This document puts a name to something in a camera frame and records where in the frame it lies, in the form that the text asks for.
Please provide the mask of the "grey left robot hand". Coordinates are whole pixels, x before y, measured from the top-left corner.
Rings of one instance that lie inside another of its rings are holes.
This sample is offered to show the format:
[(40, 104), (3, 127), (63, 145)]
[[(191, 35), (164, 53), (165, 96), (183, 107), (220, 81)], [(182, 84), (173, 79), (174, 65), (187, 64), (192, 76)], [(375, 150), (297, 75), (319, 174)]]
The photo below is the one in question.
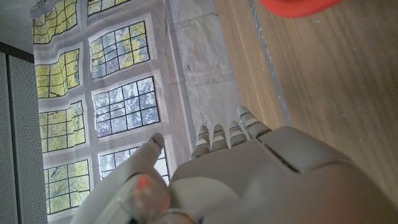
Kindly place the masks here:
[(190, 159), (166, 182), (153, 134), (89, 194), (73, 223), (396, 223), (397, 205), (345, 154), (247, 108), (213, 134), (202, 126)]

